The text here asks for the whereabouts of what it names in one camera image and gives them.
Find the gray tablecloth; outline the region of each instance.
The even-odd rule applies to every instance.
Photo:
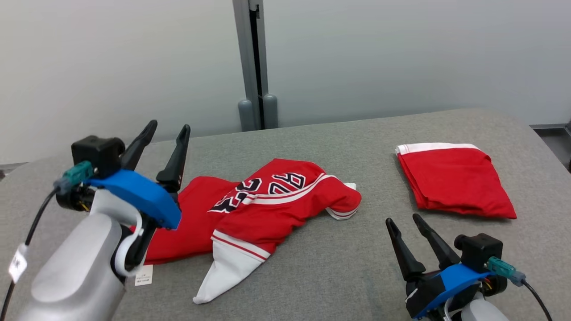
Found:
[[[384,221],[392,217],[416,258],[429,270],[437,268],[412,221],[417,210],[395,157],[396,145],[417,142],[472,143],[491,156],[517,220],[420,213],[449,244],[458,234],[481,232],[502,240],[503,258],[527,274],[554,319],[569,319],[571,175],[528,126],[464,109],[191,139],[185,184],[198,175],[242,180],[272,158],[300,159],[357,183],[361,207],[347,221],[324,214],[309,220],[247,279],[209,304],[195,305],[192,297],[210,255],[155,266],[151,285],[134,287],[128,280],[116,320],[408,320],[404,281]],[[171,142],[148,146],[137,170],[154,178],[173,147]],[[52,181],[71,165],[69,154],[44,159],[0,182],[0,266],[8,266]],[[48,206],[10,319],[23,308],[40,266],[84,215],[55,202]],[[8,283],[3,273],[2,295]],[[544,319],[525,288],[510,285],[490,300],[511,320]]]

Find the white stripe trim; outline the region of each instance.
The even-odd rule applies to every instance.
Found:
[[[232,244],[235,244],[235,245],[237,245],[237,246],[243,247],[243,248],[245,248],[246,250],[250,250],[250,251],[252,251],[252,252],[254,252],[254,253],[256,253],[256,254],[258,254],[258,255],[260,255],[260,256],[265,257],[266,259],[269,258],[270,255],[271,255],[268,251],[264,250],[263,248],[257,247],[257,246],[255,246],[255,245],[252,244],[252,243],[248,243],[248,242],[239,240],[239,239],[237,239],[237,238],[233,238],[233,237],[231,237],[230,235],[225,234],[225,233],[222,233],[222,232],[220,232],[220,231],[218,231],[218,230],[214,230],[214,232],[213,232],[212,234],[213,234],[214,236],[216,236],[217,238],[226,240],[226,241],[228,241],[228,242],[230,242],[230,243],[232,243]]]
[[[289,202],[293,202],[297,199],[302,198],[303,196],[309,194],[309,192],[311,192],[311,190],[313,190],[313,188],[315,186],[317,186],[318,183],[324,181],[327,178],[335,178],[337,179],[337,177],[333,176],[333,175],[323,175],[320,176],[320,178],[318,180],[316,180],[315,182],[311,183],[310,185],[308,185],[307,187],[303,188],[302,190],[300,190],[298,193],[291,195],[290,193],[287,194],[280,194],[279,196],[283,196],[283,195],[288,195],[286,197],[283,198],[259,198],[258,196],[266,196],[266,195],[254,195],[255,198],[252,199],[252,201],[245,203],[244,204],[262,204],[262,205],[275,205],[275,204],[284,204],[284,203],[289,203]]]
[[[417,153],[419,151],[439,150],[439,149],[477,149],[478,147],[472,144],[451,144],[451,143],[417,143],[398,145],[396,153],[405,155],[409,153]]]
[[[359,207],[357,206],[354,210],[350,211],[350,212],[337,212],[332,210],[331,208],[327,207],[325,210],[327,211],[327,213],[329,213],[329,215],[331,215],[331,217],[333,217],[336,220],[344,220],[344,219],[349,219],[351,217],[353,217],[353,215],[355,213],[357,213],[357,210],[359,209]]]
[[[226,242],[222,242],[222,241],[219,240],[219,239],[215,239],[214,236],[213,236],[211,239],[212,239],[212,248],[213,248],[213,249],[214,249],[214,247],[215,247],[216,245],[218,245],[218,246],[220,246],[220,247],[225,247],[225,248],[227,248],[227,249],[229,249],[229,250],[232,250],[232,251],[236,252],[237,254],[241,254],[241,255],[247,256],[247,257],[249,257],[249,258],[252,258],[252,259],[254,259],[254,260],[257,260],[257,261],[260,262],[260,263],[264,263],[264,262],[266,261],[265,259],[262,259],[262,258],[260,258],[260,257],[258,257],[258,256],[256,256],[256,255],[254,255],[254,254],[252,254],[252,253],[250,253],[250,252],[244,251],[244,250],[242,250],[242,249],[239,248],[239,247],[235,247],[235,246],[230,245],[230,244],[228,244],[228,243],[226,243]]]

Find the white label tag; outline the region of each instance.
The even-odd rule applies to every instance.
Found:
[[[14,283],[18,282],[20,276],[26,271],[26,267],[28,267],[28,262],[22,253],[20,253],[20,249],[17,249],[8,268],[8,273],[12,276]]]
[[[144,265],[135,274],[135,286],[144,286],[152,283],[152,265]]]

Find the wire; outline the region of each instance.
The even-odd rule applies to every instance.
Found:
[[[450,317],[450,312],[448,311],[448,309],[450,309],[450,304],[452,303],[452,299],[454,297],[451,296],[450,298],[448,298],[448,300],[446,300],[446,303],[444,303],[444,320],[445,321],[452,321],[452,318]]]
[[[86,212],[89,212],[89,211],[90,211],[89,208],[87,208],[87,206],[85,206],[85,204],[83,204],[82,202],[79,202],[79,205],[81,205],[81,207],[83,207],[83,209],[84,209]]]
[[[553,321],[553,319],[551,318],[551,315],[549,314],[549,311],[547,311],[547,308],[545,307],[545,304],[543,304],[543,301],[539,297],[539,294],[537,294],[537,292],[533,289],[533,287],[531,285],[529,285],[529,283],[525,279],[523,279],[521,281],[521,284],[525,285],[525,287],[529,289],[529,291],[533,294],[533,296],[539,302],[539,305],[541,305],[541,308],[543,309],[543,313],[545,313],[547,320]]]
[[[36,227],[38,227],[39,219],[42,217],[43,211],[46,209],[47,204],[50,202],[50,199],[54,197],[55,193],[57,193],[58,191],[59,187],[54,188],[54,190],[49,193],[49,195],[43,201],[42,205],[39,207],[38,213],[36,214],[36,217],[32,222],[32,226],[30,226],[30,231],[28,232],[26,241],[24,242],[26,246],[30,245],[30,242],[32,241],[32,236],[34,236],[35,229]]]
[[[54,197],[55,193],[57,193],[58,191],[59,187],[54,188],[53,191],[51,191],[46,197],[46,199],[43,201],[42,205],[39,207],[38,213],[36,214],[36,217],[34,218],[32,225],[30,226],[30,231],[28,232],[26,241],[24,242],[26,246],[30,245],[30,242],[32,241],[32,236],[34,236],[35,229],[36,227],[38,227],[39,219],[42,217],[42,214],[46,209],[47,204],[50,202],[51,198]],[[0,321],[4,321],[6,319],[6,313],[8,312],[8,304],[10,303],[10,298],[12,297],[12,292],[14,292],[15,285],[16,284],[14,283],[14,281],[10,282],[10,286],[8,287],[8,292],[6,292],[6,297],[4,298],[4,304],[2,305],[2,314],[0,314]]]
[[[6,319],[6,313],[8,312],[8,303],[10,303],[10,298],[12,297],[12,292],[14,292],[14,286],[16,284],[14,281],[10,282],[10,287],[8,288],[8,292],[6,293],[6,297],[4,298],[4,305],[2,306],[2,315],[0,315],[0,320],[4,321]]]

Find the folded red shorts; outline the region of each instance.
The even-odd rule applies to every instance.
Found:
[[[472,144],[399,145],[418,208],[516,219],[490,156]]]

